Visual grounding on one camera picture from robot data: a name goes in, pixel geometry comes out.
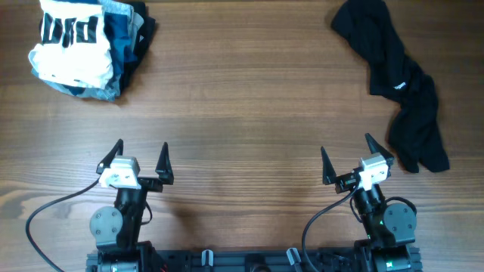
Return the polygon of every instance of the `wood grain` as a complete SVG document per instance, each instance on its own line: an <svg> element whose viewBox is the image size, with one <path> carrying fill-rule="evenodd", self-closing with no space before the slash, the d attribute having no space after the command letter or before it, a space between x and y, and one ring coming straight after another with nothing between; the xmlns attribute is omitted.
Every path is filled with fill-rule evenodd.
<svg viewBox="0 0 484 272"><path fill-rule="evenodd" d="M38 5L0 7L0 271L50 270L24 225L41 204L96 178L118 138L153 170L169 142L175 184L151 193L141 239L157 249L285 249L339 199L321 183L319 148L337 172L384 142L397 104L368 94L368 68L328 26L341 1L149 4L153 44L114 104L58 93L30 74ZM383 185L419 208L425 271L484 265L484 3L388 2L408 52L436 81L451 170ZM33 236L66 270L95 250L88 229L115 190L96 187L39 214ZM308 244L351 246L365 237L348 203L313 226Z"/></svg>

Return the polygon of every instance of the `black garment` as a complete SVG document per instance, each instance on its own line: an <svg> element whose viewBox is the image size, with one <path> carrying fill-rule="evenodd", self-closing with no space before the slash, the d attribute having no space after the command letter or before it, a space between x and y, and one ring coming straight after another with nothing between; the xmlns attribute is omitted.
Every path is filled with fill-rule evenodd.
<svg viewBox="0 0 484 272"><path fill-rule="evenodd" d="M129 81L132 74L138 68L139 64L143 60L144 55L148 51L151 39L153 38L155 25L155 19L147 15L146 5L143 2L129 2L127 4L133 6L135 12L143 17L144 23L138 31L135 49L133 50L133 53L135 53L136 57L138 57L138 60L124 64L124 73L119 80L119 89L121 92L123 92L123 90L129 86Z"/></svg>
<svg viewBox="0 0 484 272"><path fill-rule="evenodd" d="M369 64L370 94L400 103L402 110L389 128L388 142L404 167L418 173L420 161L432 172L450 168L437 126L435 85L405 54L381 0L348 0L331 27Z"/></svg>

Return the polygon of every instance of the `black lettering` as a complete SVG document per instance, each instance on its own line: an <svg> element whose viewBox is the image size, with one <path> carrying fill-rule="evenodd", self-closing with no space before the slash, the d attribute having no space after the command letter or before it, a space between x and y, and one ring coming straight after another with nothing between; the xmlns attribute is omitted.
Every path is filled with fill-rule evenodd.
<svg viewBox="0 0 484 272"><path fill-rule="evenodd" d="M84 26L88 25L88 36L84 36ZM98 27L98 18L91 16L89 22L77 22L76 23L76 42L96 43L96 28Z"/></svg>
<svg viewBox="0 0 484 272"><path fill-rule="evenodd" d="M62 40L62 47L68 48L74 43L74 23L77 18L66 19L65 34Z"/></svg>
<svg viewBox="0 0 484 272"><path fill-rule="evenodd" d="M51 35L52 22L54 22L54 30ZM57 44L62 37L62 20L52 18L48 13L44 16L44 35L42 37L42 44Z"/></svg>

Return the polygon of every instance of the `wooden table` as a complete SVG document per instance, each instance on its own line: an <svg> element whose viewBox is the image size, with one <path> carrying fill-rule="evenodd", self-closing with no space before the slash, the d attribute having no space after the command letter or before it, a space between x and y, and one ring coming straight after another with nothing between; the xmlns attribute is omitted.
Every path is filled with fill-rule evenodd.
<svg viewBox="0 0 484 272"><path fill-rule="evenodd" d="M384 143L399 105L368 94L367 64L329 27L341 1L149 4L158 22L131 87L114 104L61 94L30 74L38 5L0 7L0 271L50 267L24 225L41 204L86 187L118 138L154 174L169 143L175 184L150 193L140 240L157 249L285 249L341 196L321 183L320 146L337 172ZM408 52L433 76L451 170L400 165L383 185L419 208L425 271L484 265L482 2L389 1ZM96 187L33 221L34 239L65 270L95 250L88 223L111 206ZM365 238L348 203L323 216L310 247Z"/></svg>

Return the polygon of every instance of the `white logo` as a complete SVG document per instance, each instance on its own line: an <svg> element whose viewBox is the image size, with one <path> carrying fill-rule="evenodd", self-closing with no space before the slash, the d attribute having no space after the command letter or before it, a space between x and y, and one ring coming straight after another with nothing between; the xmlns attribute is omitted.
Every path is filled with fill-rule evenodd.
<svg viewBox="0 0 484 272"><path fill-rule="evenodd" d="M403 82L402 84L395 86L394 88L399 90L399 89L403 88L405 85L406 85L405 82Z"/></svg>

